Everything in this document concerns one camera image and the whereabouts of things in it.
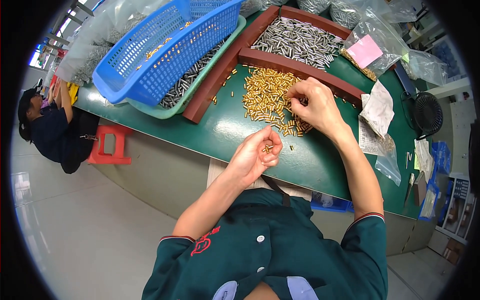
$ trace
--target hand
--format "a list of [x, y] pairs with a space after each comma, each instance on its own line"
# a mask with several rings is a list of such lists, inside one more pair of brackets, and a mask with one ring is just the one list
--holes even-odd
[[[273, 145], [269, 153], [262, 151], [265, 145]], [[246, 189], [265, 170], [278, 164], [278, 155], [282, 147], [282, 140], [278, 134], [272, 131], [271, 126], [267, 126], [245, 138], [235, 151], [224, 173]]]
[[[294, 84], [287, 92], [292, 103], [292, 111], [302, 120], [310, 123], [331, 140], [351, 132], [343, 121], [336, 106], [332, 91], [315, 78], [309, 77]], [[308, 105], [303, 106], [295, 97], [308, 98]]]

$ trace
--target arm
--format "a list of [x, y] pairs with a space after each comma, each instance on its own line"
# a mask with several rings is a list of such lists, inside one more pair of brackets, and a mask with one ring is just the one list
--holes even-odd
[[54, 88], [55, 88], [55, 85], [53, 85], [52, 88], [48, 89], [48, 105], [52, 104]]
[[[352, 129], [343, 121], [332, 91], [314, 78], [294, 84], [287, 93], [292, 111], [325, 134], [338, 149], [347, 173], [348, 188], [355, 206], [355, 219], [367, 213], [384, 213], [382, 192], [365, 154], [358, 146]], [[294, 98], [307, 96], [304, 107]]]
[[[262, 152], [266, 144], [274, 146], [269, 154]], [[249, 135], [225, 171], [181, 214], [172, 235], [196, 240], [209, 232], [244, 189], [278, 164], [281, 150], [282, 141], [270, 126]]]
[[60, 81], [61, 107], [65, 110], [67, 122], [70, 124], [73, 118], [72, 99], [68, 94], [68, 86], [65, 80]]

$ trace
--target black strap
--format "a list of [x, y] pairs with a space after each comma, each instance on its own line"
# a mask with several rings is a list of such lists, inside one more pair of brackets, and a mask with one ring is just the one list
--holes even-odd
[[271, 177], [268, 177], [268, 176], [263, 175], [263, 174], [260, 175], [260, 176], [265, 181], [265, 183], [268, 184], [268, 186], [272, 188], [272, 190], [274, 190], [276, 192], [279, 192], [283, 195], [283, 198], [282, 198], [283, 206], [290, 207], [290, 195], [288, 195], [287, 193], [282, 191], [282, 189], [278, 187], [278, 185], [273, 181], [273, 179]]

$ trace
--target green workbench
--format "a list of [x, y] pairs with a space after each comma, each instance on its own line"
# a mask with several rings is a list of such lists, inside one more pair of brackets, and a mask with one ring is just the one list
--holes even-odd
[[[254, 14], [247, 19], [247, 26], [257, 15]], [[247, 68], [241, 65], [237, 66], [237, 70], [238, 72], [218, 92], [217, 105], [213, 103], [210, 105], [199, 124], [189, 121], [182, 115], [159, 120], [141, 113], [129, 104], [115, 107], [106, 105], [105, 99], [92, 84], [80, 88], [75, 106], [158, 139], [228, 162], [247, 135], [267, 125], [264, 122], [244, 118], [245, 109], [241, 100], [245, 91], [244, 77], [249, 74]], [[365, 93], [370, 93], [374, 84], [343, 57], [335, 58], [327, 71]], [[395, 72], [387, 71], [379, 80], [394, 101], [395, 116], [388, 133], [396, 144], [398, 168], [402, 177], [400, 187], [397, 187], [392, 180], [375, 170], [382, 189], [384, 209], [390, 213], [417, 218], [420, 208], [414, 205], [413, 193], [410, 194], [406, 207], [403, 207], [409, 175], [410, 173], [418, 175], [418, 171], [413, 169], [413, 160], [409, 163], [408, 169], [405, 169], [406, 152], [413, 153], [416, 134], [405, 119], [400, 104], [403, 88]], [[343, 103], [341, 99], [336, 101], [343, 119], [350, 125], [358, 139], [360, 110], [353, 108], [348, 102]], [[302, 138], [292, 135], [280, 137], [284, 144], [280, 163], [268, 169], [266, 175], [351, 200], [340, 155], [323, 134], [312, 130]], [[377, 156], [366, 154], [366, 157], [373, 167]]]

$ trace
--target pink sticky note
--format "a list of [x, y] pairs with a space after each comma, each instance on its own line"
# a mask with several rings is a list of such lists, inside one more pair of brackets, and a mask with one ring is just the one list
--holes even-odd
[[370, 35], [364, 36], [353, 44], [353, 46], [347, 49], [347, 52], [358, 64], [360, 69], [365, 68], [383, 54]]

